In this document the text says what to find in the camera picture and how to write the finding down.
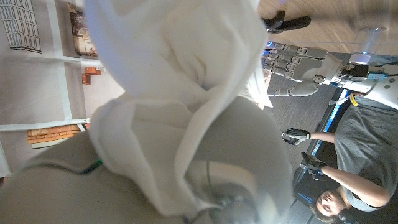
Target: gray t-shirt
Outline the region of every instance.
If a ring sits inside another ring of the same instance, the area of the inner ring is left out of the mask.
[[[341,118],[335,133],[339,169],[357,174],[386,189],[390,196],[398,183],[398,111],[361,104],[351,105]],[[348,202],[370,212],[369,206],[343,187]]]

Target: metal robot hand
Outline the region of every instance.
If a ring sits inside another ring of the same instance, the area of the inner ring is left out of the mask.
[[[365,98],[398,109],[398,66],[343,64],[327,50],[268,42],[263,69],[292,79],[297,85],[269,96],[308,96],[319,85],[334,85],[362,93]]]
[[[314,94],[321,84],[335,82],[342,60],[327,50],[298,47],[268,42],[262,55],[263,69],[294,80],[296,86],[276,90],[270,96],[308,96]]]

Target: wooden floor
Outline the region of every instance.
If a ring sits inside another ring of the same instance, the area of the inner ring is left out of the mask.
[[[270,34],[272,41],[330,52],[398,55],[398,0],[261,0],[257,11],[271,19],[278,10],[285,10],[285,20],[310,16],[312,21],[303,29]],[[379,35],[361,31],[370,27],[387,30]]]

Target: hand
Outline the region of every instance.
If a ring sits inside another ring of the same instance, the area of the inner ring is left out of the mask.
[[[294,129],[294,128],[290,128],[290,129],[286,130],[286,132],[284,134],[286,135],[286,137],[289,137],[290,139],[283,138],[283,133],[282,133],[282,139],[285,142],[292,144],[294,146],[311,138],[311,134],[308,131]]]
[[[305,152],[302,152],[301,156],[303,157],[305,165],[308,168],[308,172],[312,175],[322,175],[321,168],[328,165],[326,162],[322,162],[315,156],[309,155]]]

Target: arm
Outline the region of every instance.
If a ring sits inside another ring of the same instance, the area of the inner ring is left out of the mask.
[[[390,195],[384,188],[363,177],[329,166],[323,166],[321,171],[370,206],[381,207],[390,200]]]
[[[334,133],[311,133],[310,139],[318,139],[322,141],[327,141],[330,143],[335,143],[335,134]]]

